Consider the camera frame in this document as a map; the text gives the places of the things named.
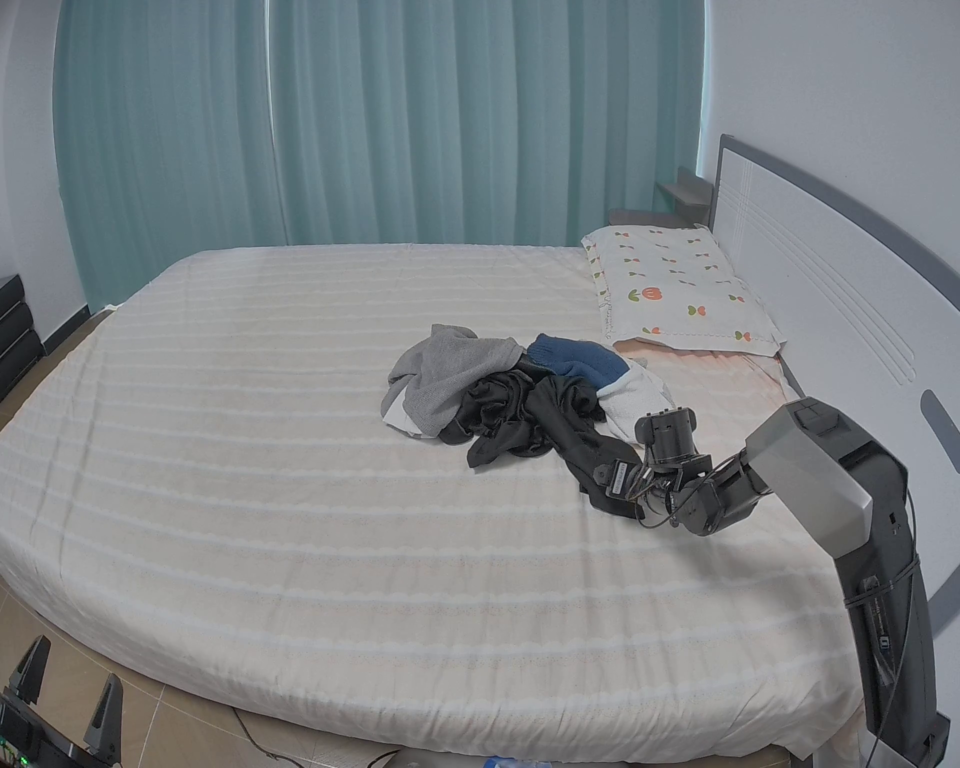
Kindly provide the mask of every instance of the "mattress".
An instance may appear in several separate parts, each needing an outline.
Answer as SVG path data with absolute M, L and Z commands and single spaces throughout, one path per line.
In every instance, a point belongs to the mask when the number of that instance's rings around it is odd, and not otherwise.
M 467 755 L 808 755 L 862 699 L 830 558 L 776 498 L 698 539 L 556 454 L 467 467 L 382 423 L 432 323 L 599 340 L 580 249 L 203 252 L 0 433 L 0 575 L 101 653 L 313 728 Z M 653 349 L 721 459 L 779 370 Z

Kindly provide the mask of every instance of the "pillow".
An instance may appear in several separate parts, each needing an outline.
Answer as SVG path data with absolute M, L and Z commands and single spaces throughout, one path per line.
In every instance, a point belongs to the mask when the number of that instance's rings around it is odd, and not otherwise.
M 708 229 L 603 227 L 583 239 L 607 341 L 772 357 L 784 341 Z

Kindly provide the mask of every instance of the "clothing pile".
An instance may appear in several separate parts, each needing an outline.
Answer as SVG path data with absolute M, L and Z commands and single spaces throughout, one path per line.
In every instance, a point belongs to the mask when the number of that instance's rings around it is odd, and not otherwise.
M 504 453 L 556 450 L 597 509 L 633 517 L 606 496 L 593 471 L 636 461 L 641 416 L 673 407 L 663 382 L 593 342 L 541 334 L 526 350 L 513 339 L 480 339 L 469 328 L 434 324 L 396 361 L 380 405 L 383 420 L 415 438 L 466 443 L 470 467 Z M 594 428 L 605 421 L 613 437 Z

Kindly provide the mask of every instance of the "white wall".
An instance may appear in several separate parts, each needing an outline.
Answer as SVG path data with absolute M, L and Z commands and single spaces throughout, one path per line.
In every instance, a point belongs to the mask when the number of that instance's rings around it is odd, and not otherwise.
M 732 133 L 873 208 L 960 272 L 960 2 L 708 0 L 708 26 L 707 178 L 720 134 Z M 940 535 L 960 553 L 960 517 Z M 935 650 L 938 706 L 956 726 L 960 620 Z M 949 743 L 945 765 L 960 765 L 960 739 Z
M 0 276 L 19 273 L 46 339 L 86 304 L 53 135 L 60 0 L 0 0 Z

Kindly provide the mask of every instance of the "floor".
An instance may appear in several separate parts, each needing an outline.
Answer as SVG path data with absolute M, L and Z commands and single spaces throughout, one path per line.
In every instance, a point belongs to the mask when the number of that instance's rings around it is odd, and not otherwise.
M 102 313 L 87 321 L 0 401 L 0 429 L 44 376 L 106 316 Z M 0 580 L 0 682 L 6 681 L 38 635 L 50 638 L 51 650 L 36 710 L 74 741 L 83 743 L 107 674 L 114 672 L 124 684 L 121 750 L 126 768 L 276 766 L 247 740 L 230 708 L 143 677 L 83 646 L 24 605 Z M 304 768 L 366 768 L 371 760 L 391 749 L 390 745 L 313 731 L 251 712 L 241 712 L 241 716 L 262 747 L 293 757 Z M 789 764 L 784 749 L 768 747 L 746 757 L 705 757 L 684 766 L 788 768 Z

